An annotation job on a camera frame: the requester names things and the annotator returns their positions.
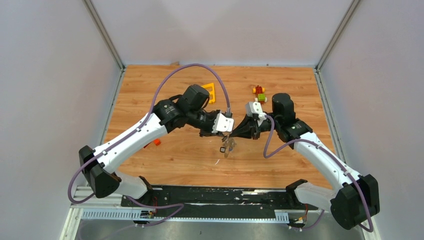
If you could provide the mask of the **grey metal carabiner plate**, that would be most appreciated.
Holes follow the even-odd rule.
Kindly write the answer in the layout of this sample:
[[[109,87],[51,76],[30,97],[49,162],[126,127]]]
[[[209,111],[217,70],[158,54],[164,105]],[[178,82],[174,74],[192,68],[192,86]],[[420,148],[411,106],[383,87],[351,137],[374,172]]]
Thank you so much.
[[[225,147],[224,157],[227,158],[229,156],[230,152],[232,152],[235,147],[236,146],[234,146],[234,147]]]

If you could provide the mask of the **metal keyring with keys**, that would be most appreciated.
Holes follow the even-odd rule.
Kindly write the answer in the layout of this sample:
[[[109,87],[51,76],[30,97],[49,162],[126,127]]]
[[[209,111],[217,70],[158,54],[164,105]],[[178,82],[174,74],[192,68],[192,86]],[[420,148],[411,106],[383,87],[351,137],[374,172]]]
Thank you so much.
[[[234,138],[230,137],[229,135],[226,135],[222,138],[222,143],[226,148],[233,148],[237,145]]]

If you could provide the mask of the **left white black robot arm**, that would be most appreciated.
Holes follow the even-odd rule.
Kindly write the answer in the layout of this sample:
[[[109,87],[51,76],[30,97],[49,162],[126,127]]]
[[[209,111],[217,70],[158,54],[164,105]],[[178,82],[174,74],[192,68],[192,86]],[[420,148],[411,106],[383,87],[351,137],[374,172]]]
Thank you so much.
[[[82,173],[94,196],[100,199],[120,194],[142,207],[149,206],[153,189],[146,178],[119,173],[117,169],[154,140],[185,125],[199,129],[202,137],[222,137],[231,132],[234,119],[230,111],[205,111],[209,96],[203,87],[190,85],[183,94],[160,100],[139,122],[109,142],[95,148],[82,147],[78,152]]]

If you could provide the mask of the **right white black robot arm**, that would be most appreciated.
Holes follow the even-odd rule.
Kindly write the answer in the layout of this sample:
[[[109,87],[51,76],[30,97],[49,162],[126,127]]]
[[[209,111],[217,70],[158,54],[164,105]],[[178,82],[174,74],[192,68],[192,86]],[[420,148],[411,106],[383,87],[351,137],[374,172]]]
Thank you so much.
[[[312,163],[330,183],[331,188],[324,188],[300,179],[286,186],[285,201],[290,208],[312,205],[330,212],[346,230],[359,226],[373,232],[372,217],[380,212],[377,179],[359,173],[331,152],[313,129],[296,117],[289,94],[274,94],[271,106],[272,111],[267,113],[259,102],[247,103],[244,119],[229,136],[257,140],[261,133],[269,132],[264,158],[289,147]]]

